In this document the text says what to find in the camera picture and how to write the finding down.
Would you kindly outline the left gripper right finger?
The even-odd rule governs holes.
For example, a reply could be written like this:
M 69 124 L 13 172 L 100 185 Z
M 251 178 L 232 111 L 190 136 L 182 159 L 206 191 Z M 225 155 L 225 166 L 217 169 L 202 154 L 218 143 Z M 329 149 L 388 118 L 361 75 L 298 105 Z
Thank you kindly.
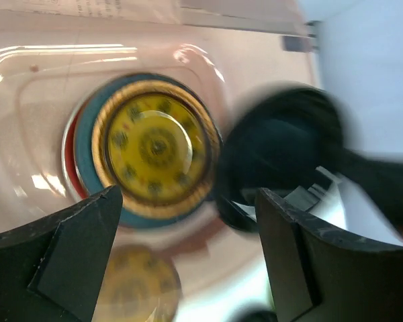
M 279 321 L 403 321 L 403 247 L 341 229 L 271 191 L 256 198 Z

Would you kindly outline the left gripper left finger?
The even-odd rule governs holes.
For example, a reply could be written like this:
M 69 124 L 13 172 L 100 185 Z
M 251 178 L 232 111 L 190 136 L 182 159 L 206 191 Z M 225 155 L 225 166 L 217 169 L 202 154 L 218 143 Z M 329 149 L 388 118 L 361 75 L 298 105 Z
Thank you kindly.
M 109 186 L 0 233 L 0 321 L 92 320 L 121 210 Z

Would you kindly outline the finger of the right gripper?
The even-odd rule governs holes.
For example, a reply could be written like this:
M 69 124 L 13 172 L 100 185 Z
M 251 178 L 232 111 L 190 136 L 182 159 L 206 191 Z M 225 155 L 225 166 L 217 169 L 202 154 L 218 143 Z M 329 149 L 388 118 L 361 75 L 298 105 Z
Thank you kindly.
M 403 235 L 403 162 L 365 158 L 346 148 L 332 149 L 337 170 L 359 185 Z

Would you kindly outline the black glossy plate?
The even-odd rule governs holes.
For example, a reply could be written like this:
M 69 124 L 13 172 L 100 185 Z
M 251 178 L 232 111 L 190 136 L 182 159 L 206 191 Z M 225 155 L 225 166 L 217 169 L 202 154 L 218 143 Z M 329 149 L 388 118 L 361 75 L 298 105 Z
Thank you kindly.
M 334 101 L 313 87 L 280 89 L 250 104 L 222 146 L 213 198 L 229 227 L 257 233 L 255 199 L 267 189 L 311 211 L 333 184 L 326 145 L 343 145 Z
M 236 322 L 278 322 L 277 315 L 268 310 L 252 310 L 236 318 Z

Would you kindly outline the dark blue floral plate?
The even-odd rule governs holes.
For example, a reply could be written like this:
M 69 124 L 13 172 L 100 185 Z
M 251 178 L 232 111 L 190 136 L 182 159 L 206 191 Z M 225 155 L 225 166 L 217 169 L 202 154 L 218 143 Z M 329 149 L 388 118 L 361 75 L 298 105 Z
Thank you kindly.
M 111 79 L 99 86 L 95 91 L 93 91 L 90 98 L 86 100 L 87 106 L 80 109 L 81 115 L 78 117 L 77 121 L 73 148 L 78 175 L 85 185 L 89 195 L 103 190 L 103 185 L 101 184 L 101 181 L 95 171 L 91 152 L 91 137 L 97 115 L 100 112 L 102 105 L 106 103 L 106 101 L 116 91 L 125 85 L 129 85 L 137 81 L 165 81 L 188 92 L 192 97 L 197 99 L 199 103 L 202 102 L 200 97 L 183 83 L 171 77 L 155 73 L 143 72 L 127 74 Z M 149 219 L 127 209 L 122 209 L 120 224 L 136 229 L 152 229 L 172 225 L 190 216 L 193 212 L 195 212 L 195 210 L 201 207 L 202 203 L 210 202 L 212 200 L 212 191 L 209 190 L 207 196 L 204 197 L 200 202 L 196 203 L 194 206 L 191 206 L 188 211 L 185 211 L 176 218 L 172 219 Z

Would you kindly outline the red and teal plate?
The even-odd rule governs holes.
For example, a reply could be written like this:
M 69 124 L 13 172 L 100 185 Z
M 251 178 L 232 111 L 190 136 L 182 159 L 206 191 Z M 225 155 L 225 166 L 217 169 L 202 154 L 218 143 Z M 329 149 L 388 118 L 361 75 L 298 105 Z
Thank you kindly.
M 79 180 L 75 165 L 74 136 L 80 108 L 76 108 L 67 121 L 61 144 L 61 164 L 67 193 L 79 202 L 87 197 L 87 193 Z

